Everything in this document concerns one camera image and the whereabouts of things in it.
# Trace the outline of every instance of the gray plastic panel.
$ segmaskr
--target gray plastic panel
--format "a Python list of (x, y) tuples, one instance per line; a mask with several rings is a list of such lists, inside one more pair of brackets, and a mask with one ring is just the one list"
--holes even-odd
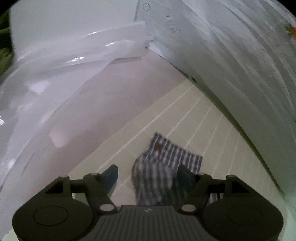
[(172, 206), (123, 206), (115, 215), (103, 216), (81, 241), (218, 241), (194, 216), (182, 215)]

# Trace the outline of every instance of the black and white striped garment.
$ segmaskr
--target black and white striped garment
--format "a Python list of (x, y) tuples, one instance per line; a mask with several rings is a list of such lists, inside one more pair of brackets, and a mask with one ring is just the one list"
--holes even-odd
[(136, 159), (132, 168), (137, 205), (180, 205), (186, 192), (177, 181), (178, 166), (182, 164), (197, 174), (201, 163), (201, 155), (195, 155), (155, 133), (147, 151)]

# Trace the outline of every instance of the striped cloth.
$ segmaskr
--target striped cloth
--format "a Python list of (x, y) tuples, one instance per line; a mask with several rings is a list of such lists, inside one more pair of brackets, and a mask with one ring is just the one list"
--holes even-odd
[(136, 159), (132, 168), (137, 205), (179, 206), (186, 198), (186, 192), (177, 181), (178, 166), (182, 164), (197, 174), (201, 163), (201, 155), (195, 155), (155, 133), (149, 147)]

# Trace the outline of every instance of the green fabric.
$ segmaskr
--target green fabric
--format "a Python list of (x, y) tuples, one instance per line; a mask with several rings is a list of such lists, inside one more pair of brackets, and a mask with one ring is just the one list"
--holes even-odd
[(0, 76), (11, 66), (13, 57), (9, 32), (9, 11), (7, 10), (0, 17)]

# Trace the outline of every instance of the white logo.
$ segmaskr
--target white logo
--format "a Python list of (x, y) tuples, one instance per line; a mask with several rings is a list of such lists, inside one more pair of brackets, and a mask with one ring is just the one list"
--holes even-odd
[(151, 208), (148, 208), (146, 210), (144, 210), (145, 212), (149, 213), (149, 212), (152, 212), (153, 210)]

